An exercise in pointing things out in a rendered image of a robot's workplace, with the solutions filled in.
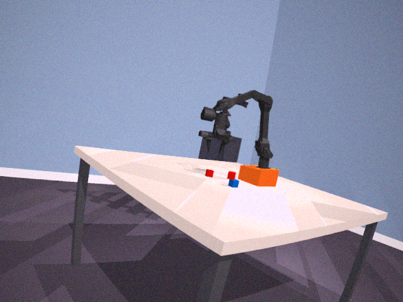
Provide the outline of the blue cube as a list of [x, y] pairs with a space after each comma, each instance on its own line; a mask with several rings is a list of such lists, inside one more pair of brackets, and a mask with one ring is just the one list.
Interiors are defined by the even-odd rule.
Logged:
[[231, 180], [229, 179], [229, 186], [231, 187], [238, 187], [239, 180]]

